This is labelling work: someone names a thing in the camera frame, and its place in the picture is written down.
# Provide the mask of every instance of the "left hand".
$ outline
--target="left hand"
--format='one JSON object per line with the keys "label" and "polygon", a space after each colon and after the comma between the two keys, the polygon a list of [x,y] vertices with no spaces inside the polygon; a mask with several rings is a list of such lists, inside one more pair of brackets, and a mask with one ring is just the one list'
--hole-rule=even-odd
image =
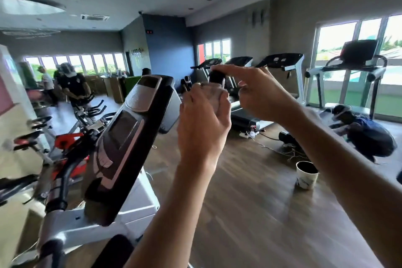
{"label": "left hand", "polygon": [[213,174],[231,127],[229,94],[224,91],[215,115],[199,84],[184,93],[177,128],[181,153],[179,167]]}

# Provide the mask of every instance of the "sky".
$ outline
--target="sky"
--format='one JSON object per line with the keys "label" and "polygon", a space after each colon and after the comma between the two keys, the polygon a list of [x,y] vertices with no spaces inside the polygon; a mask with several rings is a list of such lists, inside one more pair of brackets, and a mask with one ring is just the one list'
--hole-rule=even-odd
{"label": "sky", "polygon": [[[381,19],[371,19],[362,22],[359,39],[375,39],[378,35]],[[318,51],[342,47],[345,42],[353,39],[356,22],[342,25],[322,27],[318,40]],[[402,40],[402,15],[391,16],[385,30],[385,37],[392,41]]]}

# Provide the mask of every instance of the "red panel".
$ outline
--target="red panel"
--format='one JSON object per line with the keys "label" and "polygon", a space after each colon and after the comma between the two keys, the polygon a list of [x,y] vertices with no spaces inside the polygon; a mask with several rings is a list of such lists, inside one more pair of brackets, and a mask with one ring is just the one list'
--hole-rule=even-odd
{"label": "red panel", "polygon": [[199,65],[205,62],[204,44],[198,45],[198,60]]}
{"label": "red panel", "polygon": [[3,79],[0,77],[0,115],[8,111],[13,106],[13,100],[7,91]]}

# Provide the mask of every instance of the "bottle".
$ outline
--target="bottle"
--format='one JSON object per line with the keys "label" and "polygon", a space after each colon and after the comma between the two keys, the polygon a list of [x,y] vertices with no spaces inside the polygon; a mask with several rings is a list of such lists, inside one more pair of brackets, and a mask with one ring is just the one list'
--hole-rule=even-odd
{"label": "bottle", "polygon": [[214,108],[214,113],[216,114],[219,109],[219,99],[222,92],[224,91],[225,84],[225,74],[213,70],[208,77],[208,82],[201,83],[201,89],[203,90],[205,96],[208,98],[212,107]]}

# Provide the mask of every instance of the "white bucket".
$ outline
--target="white bucket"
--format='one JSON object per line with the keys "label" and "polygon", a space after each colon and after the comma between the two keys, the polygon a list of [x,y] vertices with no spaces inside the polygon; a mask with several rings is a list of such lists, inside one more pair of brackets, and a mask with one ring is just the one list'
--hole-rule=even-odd
{"label": "white bucket", "polygon": [[296,163],[296,184],[303,189],[313,189],[317,182],[318,170],[309,161],[299,161]]}

